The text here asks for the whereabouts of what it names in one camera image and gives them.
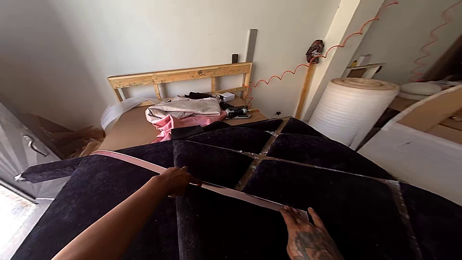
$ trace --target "small white box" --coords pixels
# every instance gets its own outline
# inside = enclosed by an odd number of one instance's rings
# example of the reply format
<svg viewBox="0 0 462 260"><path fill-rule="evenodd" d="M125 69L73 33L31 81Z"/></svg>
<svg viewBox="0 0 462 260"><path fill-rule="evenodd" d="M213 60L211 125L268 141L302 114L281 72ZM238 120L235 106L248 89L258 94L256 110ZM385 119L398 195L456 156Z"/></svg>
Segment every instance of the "small white box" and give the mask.
<svg viewBox="0 0 462 260"><path fill-rule="evenodd" d="M233 93L229 93L229 92L225 92L225 93L220 94L220 99L222 99L223 102L231 101L235 97L236 97L236 95L234 95Z"/></svg>

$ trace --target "beige satin fabric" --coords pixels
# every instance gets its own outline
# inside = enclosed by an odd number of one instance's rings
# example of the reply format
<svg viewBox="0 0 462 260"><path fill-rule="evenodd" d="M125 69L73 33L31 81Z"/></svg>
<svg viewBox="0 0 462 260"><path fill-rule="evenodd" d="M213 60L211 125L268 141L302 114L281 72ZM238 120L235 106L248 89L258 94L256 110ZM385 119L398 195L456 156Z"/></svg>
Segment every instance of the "beige satin fabric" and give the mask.
<svg viewBox="0 0 462 260"><path fill-rule="evenodd" d="M192 115L218 116L221 112L218 98L189 99L175 97L146 109L146 119L153 123L167 115L185 118Z"/></svg>

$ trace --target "door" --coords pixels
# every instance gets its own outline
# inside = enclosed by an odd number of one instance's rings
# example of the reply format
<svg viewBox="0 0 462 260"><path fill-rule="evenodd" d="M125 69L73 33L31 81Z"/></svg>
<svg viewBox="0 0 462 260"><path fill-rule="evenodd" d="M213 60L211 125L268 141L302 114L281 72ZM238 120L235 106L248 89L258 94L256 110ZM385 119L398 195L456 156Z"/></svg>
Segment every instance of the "door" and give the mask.
<svg viewBox="0 0 462 260"><path fill-rule="evenodd" d="M0 181L31 198L54 198L68 178L32 184L15 180L29 166L59 161L36 136L0 103Z"/></svg>

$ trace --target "pink satin fabric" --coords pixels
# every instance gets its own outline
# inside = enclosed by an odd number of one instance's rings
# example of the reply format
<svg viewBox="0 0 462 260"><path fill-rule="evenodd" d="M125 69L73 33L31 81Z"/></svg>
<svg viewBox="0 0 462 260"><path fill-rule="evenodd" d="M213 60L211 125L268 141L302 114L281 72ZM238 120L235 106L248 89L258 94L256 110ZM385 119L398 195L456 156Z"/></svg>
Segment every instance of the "pink satin fabric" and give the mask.
<svg viewBox="0 0 462 260"><path fill-rule="evenodd" d="M221 121L226 117L226 112L221 111L219 116L190 116L182 119L178 119L172 115L167 115L162 119L154 121L152 124L160 130L160 134L151 143L162 142L171 139L171 131L173 128L200 125L206 126L215 121Z"/></svg>

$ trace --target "wooden frame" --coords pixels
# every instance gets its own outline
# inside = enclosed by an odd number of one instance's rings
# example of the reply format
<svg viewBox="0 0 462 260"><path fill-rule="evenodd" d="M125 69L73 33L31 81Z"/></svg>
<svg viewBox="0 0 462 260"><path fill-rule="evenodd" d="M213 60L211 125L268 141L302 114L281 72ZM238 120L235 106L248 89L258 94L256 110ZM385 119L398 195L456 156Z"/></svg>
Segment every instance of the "wooden frame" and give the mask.
<svg viewBox="0 0 462 260"><path fill-rule="evenodd" d="M121 102L124 100L122 88L124 87L135 87L142 85L153 85L154 91L156 92L157 99L168 99L171 97L162 98L160 96L159 84L183 80L195 80L203 78L211 78L211 91L209 94L214 93L225 93L225 92L237 92L241 91L241 98L245 99L248 93L247 87L236 87L224 90L216 90L216 78L220 76L228 76L235 74L244 74L244 85L248 86L250 82L250 71L252 69L251 62L241 62L233 64L223 64L215 66L205 66L197 68L184 68L174 70L164 70L148 73L138 73L130 75L111 76L108 78L111 84L117 100ZM138 106L152 105L152 102L145 101Z"/></svg>

